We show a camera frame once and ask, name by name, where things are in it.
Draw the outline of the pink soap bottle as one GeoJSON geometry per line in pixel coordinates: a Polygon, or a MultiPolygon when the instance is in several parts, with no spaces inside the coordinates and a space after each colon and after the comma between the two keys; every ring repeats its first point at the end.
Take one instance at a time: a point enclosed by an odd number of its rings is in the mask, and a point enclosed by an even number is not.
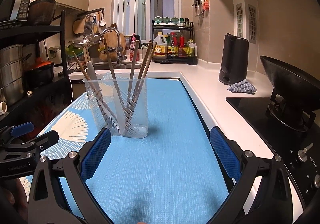
{"type": "Polygon", "coordinates": [[[130,55],[130,61],[133,61],[134,58],[134,51],[135,51],[135,44],[136,44],[136,36],[135,36],[135,33],[133,33],[131,35],[131,42],[130,42],[130,52],[129,52],[129,55],[130,55]]]}

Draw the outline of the dark bowl on shelf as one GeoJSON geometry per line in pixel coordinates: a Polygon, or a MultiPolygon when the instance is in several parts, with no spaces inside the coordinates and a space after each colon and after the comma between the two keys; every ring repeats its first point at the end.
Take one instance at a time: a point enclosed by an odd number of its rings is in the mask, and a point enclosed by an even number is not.
{"type": "Polygon", "coordinates": [[[56,6],[56,0],[35,0],[31,2],[28,12],[28,23],[34,26],[49,26],[53,21],[56,6]]]}

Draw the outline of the chrome kitchen faucet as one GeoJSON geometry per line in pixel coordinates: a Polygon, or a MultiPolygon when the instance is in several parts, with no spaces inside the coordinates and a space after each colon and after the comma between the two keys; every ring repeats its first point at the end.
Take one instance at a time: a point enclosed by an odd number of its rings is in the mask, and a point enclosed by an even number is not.
{"type": "Polygon", "coordinates": [[[125,37],[115,27],[107,27],[101,33],[99,40],[99,58],[102,61],[108,61],[109,55],[111,61],[116,61],[118,65],[126,60],[126,42],[125,37]]]}

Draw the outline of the clear plastic utensil holder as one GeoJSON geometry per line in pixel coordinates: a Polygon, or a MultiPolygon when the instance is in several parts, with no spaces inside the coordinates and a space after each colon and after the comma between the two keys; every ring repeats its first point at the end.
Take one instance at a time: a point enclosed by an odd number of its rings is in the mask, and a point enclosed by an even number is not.
{"type": "MultiPolygon", "coordinates": [[[[135,88],[136,81],[137,81],[137,76],[134,75],[131,92],[133,92],[135,88]]],[[[98,107],[97,100],[94,96],[93,91],[89,87],[87,80],[84,79],[83,82],[85,84],[86,95],[89,102],[89,108],[91,110],[95,126],[97,127],[98,130],[101,130],[102,128],[107,128],[110,130],[111,135],[113,136],[123,136],[123,137],[129,137],[129,138],[145,138],[148,135],[149,126],[148,126],[146,78],[144,80],[144,84],[142,86],[142,90],[138,98],[137,106],[135,108],[135,111],[131,120],[132,128],[129,129],[128,131],[125,129],[126,116],[124,116],[123,110],[121,109],[121,105],[118,99],[116,89],[114,87],[111,74],[109,73],[105,74],[102,79],[98,79],[98,82],[99,82],[105,103],[116,115],[118,126],[111,127],[105,122],[101,114],[101,111],[98,107]]],[[[127,112],[129,111],[127,108],[127,90],[129,85],[129,75],[126,73],[126,74],[117,76],[117,82],[119,85],[119,89],[120,89],[120,93],[121,93],[124,105],[126,107],[126,114],[127,114],[127,112]]]]}

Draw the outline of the wooden chopstick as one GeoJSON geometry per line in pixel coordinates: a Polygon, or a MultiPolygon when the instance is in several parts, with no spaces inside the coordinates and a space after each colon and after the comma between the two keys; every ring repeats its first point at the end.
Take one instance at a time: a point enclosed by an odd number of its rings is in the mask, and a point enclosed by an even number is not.
{"type": "Polygon", "coordinates": [[[76,63],[79,65],[82,74],[84,75],[85,79],[87,80],[89,87],[94,93],[94,96],[97,100],[99,109],[105,121],[113,124],[114,126],[118,126],[118,121],[116,119],[116,115],[112,112],[112,110],[108,107],[108,105],[104,102],[102,92],[100,90],[99,84],[95,84],[97,81],[92,81],[88,74],[86,73],[84,67],[82,66],[81,62],[78,60],[75,52],[73,52],[74,58],[76,59],[76,63]]]}
{"type": "Polygon", "coordinates": [[[106,52],[106,55],[107,55],[107,61],[108,61],[108,65],[109,65],[109,68],[110,68],[111,75],[112,75],[114,87],[116,89],[116,92],[117,92],[117,95],[118,95],[118,99],[119,99],[119,102],[120,102],[120,105],[121,105],[121,109],[123,110],[123,114],[124,114],[124,116],[126,116],[126,107],[124,105],[124,102],[123,102],[123,99],[122,99],[122,96],[121,96],[121,93],[120,93],[120,89],[119,89],[117,78],[116,78],[116,75],[115,75],[115,72],[114,72],[114,68],[113,68],[113,64],[112,64],[112,61],[111,61],[110,53],[108,51],[108,45],[107,45],[106,39],[104,37],[103,37],[103,43],[104,43],[105,52],[106,52]]]}
{"type": "Polygon", "coordinates": [[[135,108],[137,106],[138,98],[139,98],[140,92],[142,90],[144,80],[146,78],[148,69],[150,67],[151,57],[152,57],[153,51],[154,51],[153,42],[149,41],[145,56],[142,61],[142,65],[139,70],[139,74],[137,77],[135,88],[134,88],[133,92],[128,92],[128,94],[130,94],[129,104],[127,106],[129,111],[127,112],[126,118],[125,118],[125,129],[127,131],[132,128],[131,120],[132,120],[135,108]]]}
{"type": "Polygon", "coordinates": [[[132,95],[132,98],[131,98],[131,102],[130,102],[131,113],[134,112],[135,107],[136,107],[137,99],[138,99],[138,96],[139,96],[139,93],[140,93],[140,83],[146,77],[146,74],[147,74],[148,69],[149,69],[149,65],[150,65],[150,62],[151,62],[151,56],[152,56],[152,49],[153,49],[153,42],[150,41],[148,43],[148,48],[146,50],[146,54],[145,54],[145,57],[143,59],[142,66],[141,66],[139,74],[138,74],[137,83],[135,85],[135,89],[133,91],[133,95],[132,95]]]}
{"type": "Polygon", "coordinates": [[[87,47],[84,46],[82,49],[83,49],[83,53],[84,53],[86,66],[88,66],[88,63],[91,60],[90,60],[90,57],[89,57],[89,53],[88,53],[87,47]]]}
{"type": "Polygon", "coordinates": [[[128,90],[127,90],[127,108],[130,108],[132,81],[133,81],[133,77],[135,74],[135,65],[136,65],[136,60],[137,60],[139,43],[140,43],[139,40],[135,41],[135,48],[133,50],[132,65],[131,65],[131,71],[130,71],[130,77],[129,77],[129,85],[128,85],[128,90]]]}

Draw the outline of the black spice rack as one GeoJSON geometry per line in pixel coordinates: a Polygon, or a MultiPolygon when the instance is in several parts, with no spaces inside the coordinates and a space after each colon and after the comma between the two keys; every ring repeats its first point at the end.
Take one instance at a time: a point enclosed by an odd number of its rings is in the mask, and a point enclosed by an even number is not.
{"type": "Polygon", "coordinates": [[[167,58],[153,60],[156,63],[186,63],[197,65],[197,45],[194,40],[194,23],[188,18],[165,19],[156,17],[152,22],[153,40],[162,32],[166,38],[168,49],[167,58]]]}

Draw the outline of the black gas stove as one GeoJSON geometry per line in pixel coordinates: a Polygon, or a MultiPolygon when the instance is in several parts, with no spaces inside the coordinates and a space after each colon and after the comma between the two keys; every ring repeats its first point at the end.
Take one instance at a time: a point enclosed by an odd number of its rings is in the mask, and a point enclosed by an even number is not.
{"type": "Polygon", "coordinates": [[[245,119],[275,155],[280,155],[306,208],[318,188],[319,126],[313,124],[306,132],[298,132],[283,125],[272,116],[269,98],[226,98],[226,101],[245,119]]]}

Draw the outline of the black electric kettle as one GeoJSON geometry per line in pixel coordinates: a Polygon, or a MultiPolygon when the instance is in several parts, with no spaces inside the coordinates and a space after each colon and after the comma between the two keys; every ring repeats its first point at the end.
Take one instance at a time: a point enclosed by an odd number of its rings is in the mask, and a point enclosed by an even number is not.
{"type": "Polygon", "coordinates": [[[224,39],[219,81],[232,85],[247,77],[248,40],[227,33],[224,39]]]}

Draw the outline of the yellow label oil jug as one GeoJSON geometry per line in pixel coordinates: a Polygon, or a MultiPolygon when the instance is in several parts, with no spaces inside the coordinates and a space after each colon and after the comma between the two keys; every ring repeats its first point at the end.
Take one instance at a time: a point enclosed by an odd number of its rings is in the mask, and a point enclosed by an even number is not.
{"type": "Polygon", "coordinates": [[[155,37],[153,41],[153,60],[164,60],[167,58],[167,49],[168,44],[166,38],[162,34],[162,32],[158,32],[158,35],[155,37]]]}

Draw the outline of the steel stock pot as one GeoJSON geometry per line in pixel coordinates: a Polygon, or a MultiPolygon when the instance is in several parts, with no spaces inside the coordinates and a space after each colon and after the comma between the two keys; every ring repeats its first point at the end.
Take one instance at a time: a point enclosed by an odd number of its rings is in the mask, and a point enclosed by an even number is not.
{"type": "Polygon", "coordinates": [[[1,49],[1,101],[11,106],[23,95],[23,45],[1,49]]]}

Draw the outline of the orange lidded black pot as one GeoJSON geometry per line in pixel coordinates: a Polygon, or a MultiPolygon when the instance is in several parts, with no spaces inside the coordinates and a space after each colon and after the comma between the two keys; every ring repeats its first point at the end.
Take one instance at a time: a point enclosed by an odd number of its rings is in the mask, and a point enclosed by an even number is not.
{"type": "Polygon", "coordinates": [[[23,90],[32,91],[40,85],[49,83],[54,77],[54,63],[43,61],[40,57],[35,59],[35,63],[24,71],[22,76],[23,90]]]}

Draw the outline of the blue patterned table mat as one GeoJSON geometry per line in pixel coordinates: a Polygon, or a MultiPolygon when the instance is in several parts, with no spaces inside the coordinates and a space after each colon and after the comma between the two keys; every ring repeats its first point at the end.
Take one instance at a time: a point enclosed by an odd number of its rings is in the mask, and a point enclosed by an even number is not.
{"type": "Polygon", "coordinates": [[[207,223],[228,189],[183,84],[146,81],[148,135],[113,136],[87,186],[114,223],[207,223]]]}

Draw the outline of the blue checkered cloth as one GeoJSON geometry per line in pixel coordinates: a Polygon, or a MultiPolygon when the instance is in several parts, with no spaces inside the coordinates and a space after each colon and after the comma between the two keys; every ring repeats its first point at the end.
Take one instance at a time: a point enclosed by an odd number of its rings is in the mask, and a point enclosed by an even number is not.
{"type": "Polygon", "coordinates": [[[232,93],[248,93],[248,94],[255,94],[257,89],[254,85],[247,81],[247,79],[234,83],[229,86],[228,91],[232,93]]]}

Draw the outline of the black wok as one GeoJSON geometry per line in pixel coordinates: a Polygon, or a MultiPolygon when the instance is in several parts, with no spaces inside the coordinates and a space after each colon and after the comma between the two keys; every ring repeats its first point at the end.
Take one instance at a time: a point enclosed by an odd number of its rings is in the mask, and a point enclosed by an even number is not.
{"type": "Polygon", "coordinates": [[[298,67],[268,56],[261,63],[273,88],[304,111],[319,110],[319,80],[298,67]]]}

